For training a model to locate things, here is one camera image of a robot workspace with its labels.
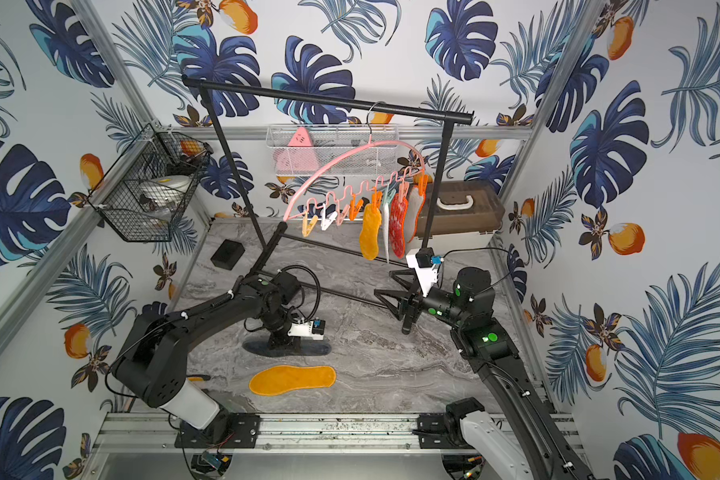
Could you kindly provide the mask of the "orange shoe insole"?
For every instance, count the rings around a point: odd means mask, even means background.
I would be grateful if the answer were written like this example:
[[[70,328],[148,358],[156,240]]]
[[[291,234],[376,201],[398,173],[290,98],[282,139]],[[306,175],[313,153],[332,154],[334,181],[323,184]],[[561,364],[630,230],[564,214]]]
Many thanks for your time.
[[[359,235],[361,255],[366,260],[375,260],[379,253],[378,237],[382,214],[377,206],[369,204],[363,214],[362,230]]]
[[[271,397],[297,390],[329,388],[335,381],[336,372],[329,366],[280,365],[254,375],[249,390],[259,396]]]

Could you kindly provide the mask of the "dark grey shoe insole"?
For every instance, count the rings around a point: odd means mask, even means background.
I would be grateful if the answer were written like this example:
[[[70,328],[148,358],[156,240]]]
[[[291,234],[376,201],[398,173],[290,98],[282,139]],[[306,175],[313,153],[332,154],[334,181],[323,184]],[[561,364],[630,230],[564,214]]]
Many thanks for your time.
[[[330,354],[332,350],[329,343],[303,340],[300,337],[290,337],[288,342],[282,344],[271,339],[247,339],[242,343],[242,348],[251,354],[267,358],[319,357]]]

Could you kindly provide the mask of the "pink clip hanger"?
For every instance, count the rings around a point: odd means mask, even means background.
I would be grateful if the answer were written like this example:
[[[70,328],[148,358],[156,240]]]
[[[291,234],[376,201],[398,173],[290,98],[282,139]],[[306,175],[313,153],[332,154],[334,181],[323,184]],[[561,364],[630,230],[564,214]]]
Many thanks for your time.
[[[394,115],[384,114],[384,113],[372,113],[368,114],[366,121],[364,123],[355,123],[349,125],[363,125],[368,127],[369,129],[378,129],[381,126],[391,125],[395,126],[398,131],[398,139],[400,138],[399,128],[396,124],[393,123]],[[404,170],[408,167],[416,167],[418,164],[417,157],[415,154],[407,152],[406,155],[401,156],[397,159],[397,163],[399,164],[399,171],[404,172]],[[302,177],[294,177],[294,176],[281,176],[275,172],[275,174],[283,179],[283,183],[286,187],[286,189],[289,190],[289,192],[285,195],[285,203],[286,203],[286,209],[288,208],[288,203],[291,200],[291,197],[296,193],[296,191],[299,189],[301,184],[304,182],[304,179]],[[319,201],[322,201],[325,199],[325,193],[328,191],[335,191],[337,194],[342,194],[343,190],[347,186],[352,186],[354,190],[358,190],[360,187],[360,184],[363,183],[366,180],[373,181],[375,177],[360,177],[360,176],[333,176],[333,175],[326,175],[322,179],[316,181],[313,183],[313,185],[310,187],[308,193],[306,194],[307,197],[313,197]],[[388,185],[387,188],[393,188],[395,187],[395,184]],[[367,191],[364,191],[362,193],[362,196],[370,197],[369,193]],[[326,216],[327,220],[329,222],[336,220],[337,215],[334,213],[335,207],[331,205],[328,209],[328,215]],[[310,217],[318,216],[320,217],[321,214],[319,214],[315,210],[315,205],[310,205]]]

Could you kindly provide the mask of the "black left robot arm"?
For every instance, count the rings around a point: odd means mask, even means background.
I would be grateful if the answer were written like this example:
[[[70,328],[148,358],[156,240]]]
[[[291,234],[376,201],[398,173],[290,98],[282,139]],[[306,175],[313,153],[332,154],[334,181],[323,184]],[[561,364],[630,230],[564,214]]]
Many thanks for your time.
[[[254,356],[328,355],[326,323],[317,315],[319,284],[313,287],[311,310],[301,310],[306,290],[297,275],[309,271],[289,265],[271,278],[248,275],[227,292],[193,307],[140,314],[113,360],[111,376],[138,400],[169,415],[178,448],[219,447],[235,435],[245,446],[253,445],[257,434],[245,432],[243,416],[191,380],[190,369],[198,365],[203,349],[220,345],[233,333],[245,334],[235,344]]]

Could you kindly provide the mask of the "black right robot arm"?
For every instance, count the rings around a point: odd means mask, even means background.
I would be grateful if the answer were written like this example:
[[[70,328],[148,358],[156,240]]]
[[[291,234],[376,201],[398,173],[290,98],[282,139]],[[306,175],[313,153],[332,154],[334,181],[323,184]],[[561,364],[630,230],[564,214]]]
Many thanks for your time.
[[[411,269],[390,274],[397,289],[375,297],[409,333],[428,313],[450,328],[459,355],[498,402],[511,431],[504,433],[474,398],[449,404],[444,415],[450,444],[470,447],[502,479],[591,479],[538,396],[520,352],[494,316],[495,290],[488,271],[464,267],[453,286],[424,288]]]

